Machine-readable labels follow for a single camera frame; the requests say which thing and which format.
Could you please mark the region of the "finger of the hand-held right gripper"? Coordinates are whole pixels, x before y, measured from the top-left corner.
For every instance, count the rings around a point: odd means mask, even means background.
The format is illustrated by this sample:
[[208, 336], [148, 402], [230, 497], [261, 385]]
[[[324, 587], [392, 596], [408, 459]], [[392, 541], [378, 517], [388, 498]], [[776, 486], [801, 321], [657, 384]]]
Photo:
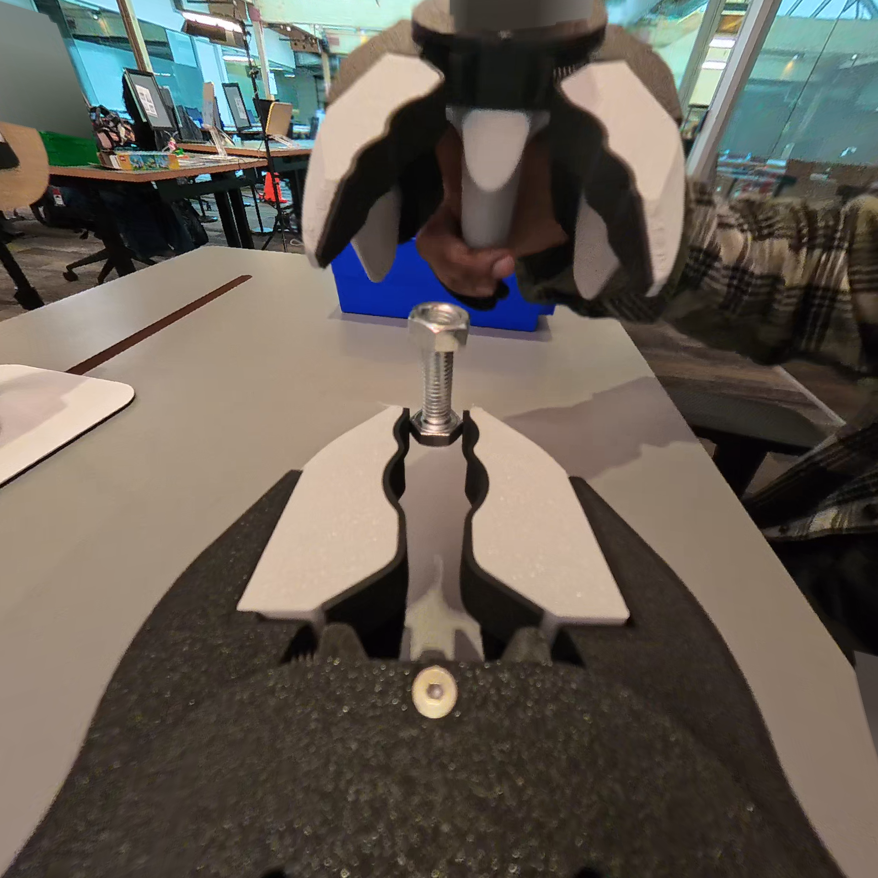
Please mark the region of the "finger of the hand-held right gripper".
[[369, 280], [390, 272], [401, 241], [442, 196], [435, 147], [448, 127], [443, 73], [387, 54], [328, 108], [302, 203], [305, 253], [328, 267], [349, 245]]
[[686, 212], [678, 127], [623, 61], [596, 62], [558, 86], [558, 223], [573, 279], [595, 300], [614, 279], [639, 297], [675, 267]]

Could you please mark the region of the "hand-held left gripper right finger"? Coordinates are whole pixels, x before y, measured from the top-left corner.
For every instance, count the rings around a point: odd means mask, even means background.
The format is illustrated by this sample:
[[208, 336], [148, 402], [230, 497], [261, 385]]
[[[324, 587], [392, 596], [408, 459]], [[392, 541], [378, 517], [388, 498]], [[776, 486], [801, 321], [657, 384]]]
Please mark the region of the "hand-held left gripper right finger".
[[630, 610], [576, 487], [542, 447], [466, 412], [461, 597], [482, 628], [622, 626]]

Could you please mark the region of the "silver hex nut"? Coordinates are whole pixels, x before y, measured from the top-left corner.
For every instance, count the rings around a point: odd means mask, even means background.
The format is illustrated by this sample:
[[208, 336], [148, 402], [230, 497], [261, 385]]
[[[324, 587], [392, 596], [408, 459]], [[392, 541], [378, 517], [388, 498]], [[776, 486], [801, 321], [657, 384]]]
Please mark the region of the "silver hex nut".
[[464, 421], [456, 412], [441, 425], [428, 423], [422, 410], [411, 415], [409, 429], [412, 438], [425, 447], [448, 447], [453, 445], [464, 429]]

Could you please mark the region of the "blue plastic bin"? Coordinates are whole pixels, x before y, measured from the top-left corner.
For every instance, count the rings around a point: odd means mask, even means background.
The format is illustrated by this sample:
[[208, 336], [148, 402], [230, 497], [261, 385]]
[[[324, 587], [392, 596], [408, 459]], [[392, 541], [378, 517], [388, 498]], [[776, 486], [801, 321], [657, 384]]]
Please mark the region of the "blue plastic bin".
[[554, 305], [525, 301], [515, 277], [506, 280], [508, 294], [487, 309], [466, 304], [448, 293], [419, 255], [415, 242], [397, 247], [389, 273], [378, 283], [369, 280], [352, 244], [331, 263], [339, 306], [344, 313], [405, 319], [416, 305], [447, 302], [462, 306], [474, 327], [534, 332], [542, 317], [555, 313]]

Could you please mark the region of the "silver hex head bolt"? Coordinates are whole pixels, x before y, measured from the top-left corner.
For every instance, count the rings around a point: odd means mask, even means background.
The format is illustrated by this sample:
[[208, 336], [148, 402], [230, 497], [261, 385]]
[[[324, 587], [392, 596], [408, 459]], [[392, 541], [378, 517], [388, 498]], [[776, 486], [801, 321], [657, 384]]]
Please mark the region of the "silver hex head bolt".
[[428, 423], [444, 424], [455, 412], [452, 405], [454, 358], [467, 344], [470, 316], [457, 305], [425, 302], [409, 314], [408, 330], [421, 357], [423, 399], [420, 410]]

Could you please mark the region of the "person's right forearm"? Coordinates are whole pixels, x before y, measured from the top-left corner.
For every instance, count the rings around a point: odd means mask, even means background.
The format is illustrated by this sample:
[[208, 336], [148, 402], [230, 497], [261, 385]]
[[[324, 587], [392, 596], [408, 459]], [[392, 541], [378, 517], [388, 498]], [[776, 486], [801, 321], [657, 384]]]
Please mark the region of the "person's right forearm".
[[806, 360], [859, 379], [877, 371], [877, 199], [846, 203], [742, 197], [690, 183], [667, 285], [636, 293], [623, 269], [592, 300], [576, 289], [573, 246], [516, 265], [523, 297], [591, 319], [664, 322], [762, 365]]

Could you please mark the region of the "person's right hand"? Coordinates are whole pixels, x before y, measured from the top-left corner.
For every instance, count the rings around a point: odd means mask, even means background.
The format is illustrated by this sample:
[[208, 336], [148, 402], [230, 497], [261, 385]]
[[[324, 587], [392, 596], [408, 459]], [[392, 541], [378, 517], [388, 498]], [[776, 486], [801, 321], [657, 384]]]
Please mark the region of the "person's right hand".
[[550, 262], [573, 253], [554, 214], [551, 192], [551, 153], [545, 136], [537, 135], [525, 148], [519, 189], [507, 244], [472, 248], [462, 234], [463, 144], [448, 128], [434, 150], [444, 197], [416, 238], [416, 246], [437, 279], [455, 295], [488, 299], [516, 265], [546, 256]]

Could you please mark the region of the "black computer monitor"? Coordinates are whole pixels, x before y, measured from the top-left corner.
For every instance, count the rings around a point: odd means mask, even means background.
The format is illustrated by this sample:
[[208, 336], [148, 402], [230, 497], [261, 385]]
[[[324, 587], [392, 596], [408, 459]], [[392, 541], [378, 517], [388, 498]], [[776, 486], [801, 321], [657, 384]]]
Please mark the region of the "black computer monitor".
[[250, 130], [253, 127], [253, 123], [247, 112], [247, 106], [239, 84], [237, 82], [223, 82], [221, 88], [236, 132], [241, 133]]
[[155, 75], [125, 69], [122, 94], [136, 145], [145, 151], [167, 150], [177, 132], [177, 122]]

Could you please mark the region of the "wooden desk with black legs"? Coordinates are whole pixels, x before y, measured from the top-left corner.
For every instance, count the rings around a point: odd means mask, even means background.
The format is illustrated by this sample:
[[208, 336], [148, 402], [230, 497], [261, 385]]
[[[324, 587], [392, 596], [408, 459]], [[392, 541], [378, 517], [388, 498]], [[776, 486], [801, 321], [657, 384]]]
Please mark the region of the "wooden desk with black legs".
[[100, 191], [120, 184], [153, 192], [165, 203], [214, 197], [227, 247], [252, 249], [253, 233], [241, 191], [258, 183], [259, 172], [268, 162], [261, 158], [232, 157], [208, 161], [201, 156], [178, 169], [113, 170], [83, 165], [49, 167], [49, 180], [83, 191], [94, 199]]

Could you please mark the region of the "colourful toy box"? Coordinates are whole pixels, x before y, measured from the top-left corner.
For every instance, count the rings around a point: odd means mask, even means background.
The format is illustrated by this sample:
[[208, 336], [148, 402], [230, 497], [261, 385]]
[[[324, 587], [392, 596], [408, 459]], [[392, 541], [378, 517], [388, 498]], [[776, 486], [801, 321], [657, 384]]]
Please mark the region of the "colourful toy box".
[[181, 169], [180, 157], [167, 152], [140, 150], [100, 151], [97, 153], [97, 158], [104, 168], [111, 170], [152, 172]]

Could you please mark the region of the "black office chair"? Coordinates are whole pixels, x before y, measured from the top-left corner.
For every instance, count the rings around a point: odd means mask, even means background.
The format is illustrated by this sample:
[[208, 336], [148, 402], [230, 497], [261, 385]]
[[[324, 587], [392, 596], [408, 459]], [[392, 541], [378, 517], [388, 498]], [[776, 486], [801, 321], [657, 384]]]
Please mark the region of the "black office chair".
[[188, 199], [165, 200], [148, 184], [100, 182], [53, 175], [74, 227], [97, 237], [122, 278], [134, 262], [152, 265], [191, 253], [209, 242]]

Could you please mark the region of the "patterned backpack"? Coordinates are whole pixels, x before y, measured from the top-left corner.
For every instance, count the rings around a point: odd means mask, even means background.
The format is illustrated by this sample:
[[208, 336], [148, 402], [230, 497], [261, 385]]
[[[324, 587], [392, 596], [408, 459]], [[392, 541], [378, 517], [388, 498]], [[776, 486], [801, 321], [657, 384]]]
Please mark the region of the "patterned backpack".
[[132, 123], [104, 105], [92, 105], [89, 116], [97, 151], [113, 154], [137, 146]]

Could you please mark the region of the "green crate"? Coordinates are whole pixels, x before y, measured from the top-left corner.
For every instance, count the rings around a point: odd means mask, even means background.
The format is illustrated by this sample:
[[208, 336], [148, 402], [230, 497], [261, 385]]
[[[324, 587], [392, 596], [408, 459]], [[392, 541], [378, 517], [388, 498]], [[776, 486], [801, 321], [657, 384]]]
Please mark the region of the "green crate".
[[38, 133], [46, 150], [50, 167], [70, 168], [100, 163], [93, 138], [81, 138], [49, 131], [39, 131]]

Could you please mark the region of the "silver laptop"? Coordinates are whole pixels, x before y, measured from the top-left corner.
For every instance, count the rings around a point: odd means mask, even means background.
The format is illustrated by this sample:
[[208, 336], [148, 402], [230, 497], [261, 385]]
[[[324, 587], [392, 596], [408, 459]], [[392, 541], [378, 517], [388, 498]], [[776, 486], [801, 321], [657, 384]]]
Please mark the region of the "silver laptop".
[[1, 366], [1, 485], [128, 407], [127, 384], [21, 364]]

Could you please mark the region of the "wooden back chair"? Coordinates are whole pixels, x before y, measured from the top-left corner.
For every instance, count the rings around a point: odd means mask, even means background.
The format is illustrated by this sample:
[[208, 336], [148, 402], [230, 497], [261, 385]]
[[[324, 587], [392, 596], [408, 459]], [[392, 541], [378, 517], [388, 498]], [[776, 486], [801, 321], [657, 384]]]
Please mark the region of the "wooden back chair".
[[[8, 122], [1, 123], [1, 214], [38, 202], [49, 184], [48, 154], [39, 132]], [[1, 261], [15, 291], [14, 299], [26, 311], [44, 306], [8, 248], [2, 231]]]

